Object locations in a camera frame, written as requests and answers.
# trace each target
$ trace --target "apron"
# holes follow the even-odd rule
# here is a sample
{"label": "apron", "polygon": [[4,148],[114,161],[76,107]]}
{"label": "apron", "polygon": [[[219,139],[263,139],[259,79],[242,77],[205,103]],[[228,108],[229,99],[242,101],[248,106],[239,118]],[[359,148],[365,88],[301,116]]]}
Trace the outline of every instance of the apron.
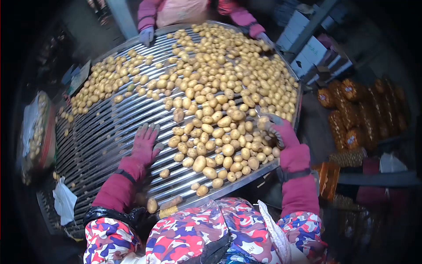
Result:
{"label": "apron", "polygon": [[165,0],[157,12],[158,28],[177,23],[203,22],[209,0]]}

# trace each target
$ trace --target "hand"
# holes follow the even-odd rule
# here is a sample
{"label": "hand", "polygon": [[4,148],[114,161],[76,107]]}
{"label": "hand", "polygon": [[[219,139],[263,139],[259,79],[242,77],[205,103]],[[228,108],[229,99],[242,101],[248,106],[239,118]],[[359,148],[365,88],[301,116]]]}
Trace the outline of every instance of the hand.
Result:
{"label": "hand", "polygon": [[300,144],[289,121],[275,114],[264,115],[268,116],[270,120],[265,123],[265,129],[276,136],[281,147],[287,149]]}
{"label": "hand", "polygon": [[160,132],[160,126],[145,123],[138,128],[133,141],[132,155],[122,158],[119,169],[124,169],[138,181],[144,176],[145,167],[154,160],[155,156],[164,148],[162,143],[154,146]]}
{"label": "hand", "polygon": [[139,42],[144,44],[145,46],[149,47],[149,44],[152,42],[154,38],[154,27],[150,26],[146,29],[141,30],[139,33]]}
{"label": "hand", "polygon": [[274,49],[274,42],[264,32],[259,33],[257,39],[262,40],[270,49]]}

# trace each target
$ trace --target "pink jacket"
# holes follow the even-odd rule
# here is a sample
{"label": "pink jacket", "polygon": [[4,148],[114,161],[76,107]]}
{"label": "pink jacket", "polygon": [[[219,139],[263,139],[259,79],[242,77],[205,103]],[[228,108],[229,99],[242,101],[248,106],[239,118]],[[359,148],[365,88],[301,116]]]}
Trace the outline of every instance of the pink jacket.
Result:
{"label": "pink jacket", "polygon": [[[138,30],[155,25],[157,10],[161,11],[166,0],[143,0],[138,9]],[[257,20],[243,7],[239,7],[235,2],[219,0],[218,12],[222,15],[230,15],[232,20],[239,26],[248,27],[249,35],[255,38],[265,29],[257,23]]]}

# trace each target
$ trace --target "work glove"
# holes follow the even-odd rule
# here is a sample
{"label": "work glove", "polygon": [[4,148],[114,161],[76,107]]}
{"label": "work glove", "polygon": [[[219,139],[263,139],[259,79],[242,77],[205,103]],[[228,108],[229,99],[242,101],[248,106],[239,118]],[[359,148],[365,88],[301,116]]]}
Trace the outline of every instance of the work glove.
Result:
{"label": "work glove", "polygon": [[131,156],[122,158],[119,169],[127,171],[133,176],[135,181],[143,179],[145,168],[151,164],[155,156],[164,148],[162,143],[154,146],[159,133],[160,125],[148,125],[148,123],[145,123],[138,128],[133,141]]}
{"label": "work glove", "polygon": [[274,42],[264,32],[261,32],[256,37],[257,40],[262,40],[270,49],[274,49]]}
{"label": "work glove", "polygon": [[268,116],[265,129],[273,133],[279,145],[284,146],[280,152],[280,167],[286,172],[304,171],[310,167],[309,147],[306,144],[300,144],[299,140],[289,121],[282,119],[275,114],[264,114]]}
{"label": "work glove", "polygon": [[141,30],[141,32],[139,33],[139,42],[141,42],[147,47],[149,47],[153,38],[154,38],[153,26],[147,27],[146,29]]}

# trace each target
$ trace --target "person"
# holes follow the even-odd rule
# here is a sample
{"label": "person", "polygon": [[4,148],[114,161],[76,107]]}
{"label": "person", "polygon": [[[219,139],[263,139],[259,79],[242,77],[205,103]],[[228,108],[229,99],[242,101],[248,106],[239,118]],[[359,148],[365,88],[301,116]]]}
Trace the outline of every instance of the person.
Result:
{"label": "person", "polygon": [[266,206],[260,212],[241,198],[222,198],[159,220],[145,245],[126,214],[135,183],[160,152],[154,148],[158,125],[136,132],[131,156],[122,158],[97,194],[85,218],[87,250],[84,263],[325,263],[327,245],[320,238],[318,194],[310,174],[309,148],[300,144],[290,123],[270,115],[267,130],[284,144],[280,166],[282,213],[275,223]]}
{"label": "person", "polygon": [[[150,45],[154,38],[155,25],[162,28],[171,24],[203,20],[210,4],[211,0],[143,0],[138,9],[140,42],[145,46]],[[252,38],[262,39],[270,48],[274,48],[274,43],[265,34],[265,29],[234,0],[218,0],[217,10],[221,15],[230,15],[231,19]]]}

